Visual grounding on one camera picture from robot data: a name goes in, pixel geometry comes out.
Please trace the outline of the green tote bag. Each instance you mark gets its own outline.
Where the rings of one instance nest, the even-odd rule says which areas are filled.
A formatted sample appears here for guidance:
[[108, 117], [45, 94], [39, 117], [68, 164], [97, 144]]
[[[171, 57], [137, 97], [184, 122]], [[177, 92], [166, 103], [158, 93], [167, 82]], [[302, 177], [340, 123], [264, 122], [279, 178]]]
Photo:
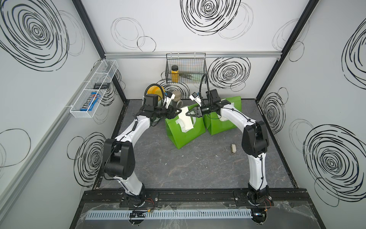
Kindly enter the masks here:
[[[237, 110], [242, 111], [242, 98], [240, 96], [226, 98]], [[222, 118], [215, 112], [209, 115], [205, 114], [203, 117], [206, 129], [210, 135], [216, 135], [227, 130], [235, 129], [236, 126], [231, 121]]]
[[189, 110], [197, 106], [182, 107], [182, 112], [177, 117], [165, 119], [167, 136], [177, 149], [181, 149], [206, 132], [202, 117], [196, 118], [185, 115]]

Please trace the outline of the small beige stapler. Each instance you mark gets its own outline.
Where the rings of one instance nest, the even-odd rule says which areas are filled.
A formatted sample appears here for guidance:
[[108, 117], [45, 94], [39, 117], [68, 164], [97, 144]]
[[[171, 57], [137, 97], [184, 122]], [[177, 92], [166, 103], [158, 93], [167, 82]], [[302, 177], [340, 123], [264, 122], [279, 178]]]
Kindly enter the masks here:
[[236, 151], [237, 151], [236, 145], [235, 144], [231, 144], [231, 152], [232, 152], [232, 154], [235, 154]]

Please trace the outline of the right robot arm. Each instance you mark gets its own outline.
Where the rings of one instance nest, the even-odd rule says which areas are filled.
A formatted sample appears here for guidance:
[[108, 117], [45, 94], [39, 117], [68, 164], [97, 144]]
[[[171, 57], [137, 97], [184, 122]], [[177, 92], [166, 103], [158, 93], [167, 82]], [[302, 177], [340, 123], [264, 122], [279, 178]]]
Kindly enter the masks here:
[[226, 99], [221, 99], [217, 90], [207, 92], [207, 103], [200, 93], [192, 93], [189, 98], [198, 106], [186, 112], [190, 117], [202, 117], [217, 113], [232, 122], [242, 132], [242, 149], [249, 159], [250, 179], [248, 200], [252, 205], [259, 205], [268, 198], [269, 186], [266, 179], [266, 152], [269, 146], [268, 132], [263, 121], [256, 121], [244, 115]]

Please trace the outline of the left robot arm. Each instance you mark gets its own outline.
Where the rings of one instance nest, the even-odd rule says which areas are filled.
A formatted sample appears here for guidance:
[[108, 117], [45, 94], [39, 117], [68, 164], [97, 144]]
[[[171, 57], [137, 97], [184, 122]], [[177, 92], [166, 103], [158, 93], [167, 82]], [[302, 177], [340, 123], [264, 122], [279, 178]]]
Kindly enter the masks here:
[[119, 136], [107, 139], [104, 143], [104, 173], [121, 184], [135, 206], [144, 204], [145, 186], [134, 172], [133, 147], [155, 119], [173, 119], [181, 113], [181, 109], [171, 105], [171, 101], [175, 98], [173, 93], [163, 93], [161, 103], [158, 103], [158, 98], [157, 94], [145, 95], [142, 107], [128, 128]]

